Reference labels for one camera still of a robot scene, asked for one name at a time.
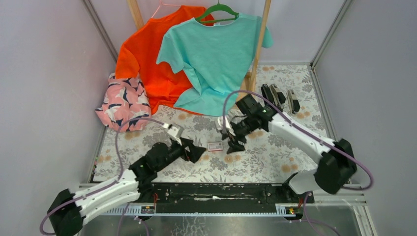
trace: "pink hanger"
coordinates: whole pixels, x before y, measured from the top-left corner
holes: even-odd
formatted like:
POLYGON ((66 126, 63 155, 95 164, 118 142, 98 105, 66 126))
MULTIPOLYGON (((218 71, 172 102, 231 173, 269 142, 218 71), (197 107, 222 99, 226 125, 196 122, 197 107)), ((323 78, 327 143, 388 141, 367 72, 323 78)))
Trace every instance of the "pink hanger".
POLYGON ((161 8, 162 5, 164 5, 164 6, 180 6, 180 5, 173 5, 173 4, 165 4, 165 3, 162 2, 162 0, 159 0, 159 6, 156 9, 155 13, 151 16, 151 18, 153 18, 155 16, 155 14, 158 12, 158 10, 161 8))

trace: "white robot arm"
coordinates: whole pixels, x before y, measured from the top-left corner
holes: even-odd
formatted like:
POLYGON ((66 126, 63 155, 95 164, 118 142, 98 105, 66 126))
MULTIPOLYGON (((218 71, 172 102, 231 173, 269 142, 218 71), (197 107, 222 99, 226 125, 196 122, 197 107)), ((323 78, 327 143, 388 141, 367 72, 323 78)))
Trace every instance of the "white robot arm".
POLYGON ((178 158, 196 163, 206 151, 205 147, 196 147, 192 140, 182 138, 182 127, 171 124, 164 124, 163 127, 168 129, 171 137, 170 147, 165 143, 156 143, 120 176, 75 193, 68 189, 58 193, 48 213, 61 204, 72 203, 49 217, 57 236, 73 236, 95 217, 122 204, 152 199, 151 181, 157 177, 157 172, 178 158))
POLYGON ((223 117, 218 118, 217 121, 217 129, 223 134, 223 139, 229 138, 228 153, 245 150, 245 136, 259 128, 290 141, 318 164, 317 169, 295 173, 285 181, 284 184, 290 188, 293 194, 301 195, 317 189, 336 194, 356 172, 357 167, 353 161, 323 145, 323 142, 326 142, 353 156, 348 141, 341 139, 336 142, 333 139, 322 137, 299 124, 287 113, 282 112, 283 116, 281 116, 269 105, 262 106, 251 95, 247 95, 236 104, 246 116, 245 119, 239 123, 230 123, 226 119, 225 130, 223 129, 223 117), (294 126, 307 130, 310 135, 295 129, 294 126))

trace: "teal t-shirt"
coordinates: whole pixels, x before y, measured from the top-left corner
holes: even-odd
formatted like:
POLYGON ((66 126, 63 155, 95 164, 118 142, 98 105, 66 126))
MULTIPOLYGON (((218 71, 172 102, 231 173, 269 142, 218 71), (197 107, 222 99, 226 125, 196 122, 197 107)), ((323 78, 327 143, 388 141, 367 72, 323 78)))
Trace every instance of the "teal t-shirt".
MULTIPOLYGON (((192 88, 174 107, 209 116, 221 116, 227 95, 239 90, 256 53, 262 18, 239 13, 227 25, 208 27, 194 18, 171 27, 165 34, 156 63, 165 61, 172 71, 184 70, 192 88)), ((263 47, 273 40, 265 31, 263 47)), ((227 103, 229 110, 238 95, 227 103)))

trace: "floral tablecloth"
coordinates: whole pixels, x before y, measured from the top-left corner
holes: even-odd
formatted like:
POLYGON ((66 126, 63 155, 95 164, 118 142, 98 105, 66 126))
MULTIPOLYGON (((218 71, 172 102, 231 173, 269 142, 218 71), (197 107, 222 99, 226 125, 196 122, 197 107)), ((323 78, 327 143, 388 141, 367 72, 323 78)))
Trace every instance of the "floral tablecloth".
MULTIPOLYGON (((276 83, 285 94, 288 89, 293 89, 301 105, 294 119, 326 136, 325 122, 306 65, 261 65, 257 68, 256 85, 259 94, 260 86, 264 83, 276 83)), ((288 112, 287 102, 284 111, 288 112)), ((229 116, 239 114, 237 109, 229 112, 229 116)), ((214 126, 216 117, 195 116, 161 106, 152 118, 184 127, 182 136, 194 140, 196 146, 207 147, 208 143, 221 142, 221 136, 214 126)), ((114 144, 115 134, 114 130, 107 129, 93 181, 107 180, 120 171, 114 144)), ((280 183, 296 171, 316 167, 304 152, 277 135, 256 130, 247 139, 246 151, 227 155, 228 145, 223 141, 223 151, 206 151, 196 164, 178 159, 159 172, 154 181, 280 183)), ((138 160, 156 142, 170 145, 166 131, 156 123, 150 122, 143 131, 121 133, 119 148, 124 167, 138 160)))

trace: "pink garment with bird print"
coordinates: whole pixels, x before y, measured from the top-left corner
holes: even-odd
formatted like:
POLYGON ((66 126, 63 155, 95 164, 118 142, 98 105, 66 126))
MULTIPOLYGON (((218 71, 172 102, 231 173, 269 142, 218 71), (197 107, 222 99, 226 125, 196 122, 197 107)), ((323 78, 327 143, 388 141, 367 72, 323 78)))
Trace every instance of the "pink garment with bird print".
MULTIPOLYGON (((136 78, 116 79, 115 74, 111 74, 103 105, 95 112, 106 127, 114 130, 118 130, 129 119, 150 118, 148 97, 139 75, 136 78)), ((147 122, 130 121, 121 131, 142 130, 147 122)))

